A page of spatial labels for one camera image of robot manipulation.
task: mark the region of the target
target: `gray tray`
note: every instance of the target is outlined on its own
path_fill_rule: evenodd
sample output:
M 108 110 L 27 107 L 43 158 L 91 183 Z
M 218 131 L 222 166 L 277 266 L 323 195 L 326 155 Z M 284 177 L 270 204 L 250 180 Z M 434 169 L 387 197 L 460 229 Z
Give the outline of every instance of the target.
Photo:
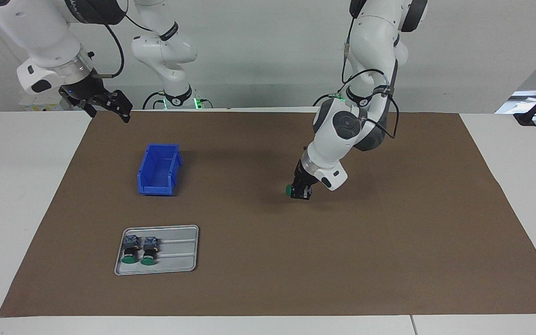
M 139 275 L 139 274 L 160 274 L 163 272 L 187 272 L 192 271 L 196 265 L 198 255 L 198 231 L 196 225 L 169 226 L 169 227 L 149 227 L 149 228 L 128 228 L 121 235 L 117 262 L 115 263 L 116 275 Z M 140 246 L 145 237 L 158 238 L 158 253 L 156 264 L 142 265 L 140 259 L 144 254 L 143 250 L 138 251 L 138 262 L 125 264 L 121 261 L 123 250 L 121 244 L 126 235 L 138 236 Z

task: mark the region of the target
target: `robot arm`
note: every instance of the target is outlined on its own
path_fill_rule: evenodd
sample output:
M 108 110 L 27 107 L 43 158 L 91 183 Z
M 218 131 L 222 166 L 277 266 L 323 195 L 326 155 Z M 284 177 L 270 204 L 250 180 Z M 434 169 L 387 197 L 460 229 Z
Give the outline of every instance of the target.
M 61 0 L 0 0 L 0 27 L 30 57 L 17 69 L 23 89 L 37 94 L 60 87 L 73 106 L 96 115 L 93 105 L 117 113 L 128 123 L 131 102 L 104 88 L 89 55 L 68 29 L 70 13 L 83 23 L 113 25 L 123 19 L 115 0 L 73 0 L 63 11 Z
M 311 185 L 322 182 L 330 191 L 347 180 L 340 163 L 353 147 L 373 150 L 384 138 L 396 71 L 407 59 L 400 32 L 413 31 L 423 20 L 427 0 L 353 0 L 351 15 L 356 19 L 350 36 L 348 60 L 355 74 L 370 68 L 383 75 L 363 73 L 347 89 L 357 106 L 332 98 L 324 102 L 313 122 L 315 138 L 304 151 L 287 193 L 294 199 L 309 200 Z
M 142 22 L 151 33 L 136 36 L 132 52 L 162 81 L 164 95 L 175 107 L 195 107 L 195 95 L 179 64 L 198 56 L 197 47 L 182 32 L 170 13 L 166 0 L 134 0 Z

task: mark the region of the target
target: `green button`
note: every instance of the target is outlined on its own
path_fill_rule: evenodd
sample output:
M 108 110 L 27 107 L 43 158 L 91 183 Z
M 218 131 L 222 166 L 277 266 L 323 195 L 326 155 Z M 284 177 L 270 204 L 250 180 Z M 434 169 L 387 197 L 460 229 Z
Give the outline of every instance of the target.
M 121 258 L 121 261 L 125 264 L 134 264 L 136 263 L 136 257 L 133 257 L 133 256 L 125 256 L 123 258 Z
M 142 263 L 142 265 L 154 265 L 154 258 L 144 257 L 140 263 Z

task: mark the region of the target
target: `white table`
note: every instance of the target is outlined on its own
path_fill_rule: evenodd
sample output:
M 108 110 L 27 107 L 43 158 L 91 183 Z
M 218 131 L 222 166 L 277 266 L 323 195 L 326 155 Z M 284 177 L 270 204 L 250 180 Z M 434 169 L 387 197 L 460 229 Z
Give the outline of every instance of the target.
M 505 115 L 464 114 L 462 119 L 536 247 L 536 128 L 520 127 Z M 0 113 L 0 306 L 89 121 L 81 112 Z M 0 334 L 132 334 L 144 326 L 172 334 L 412 335 L 415 326 L 419 335 L 520 335 L 536 334 L 536 315 L 34 317 L 0 319 Z

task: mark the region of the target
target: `blue plastic bin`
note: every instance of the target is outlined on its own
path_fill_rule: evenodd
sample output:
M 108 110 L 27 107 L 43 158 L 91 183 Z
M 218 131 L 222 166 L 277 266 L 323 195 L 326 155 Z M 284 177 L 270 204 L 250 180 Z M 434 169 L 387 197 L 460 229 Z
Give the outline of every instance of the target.
M 140 193 L 173 195 L 180 165 L 179 144 L 149 144 L 138 171 Z

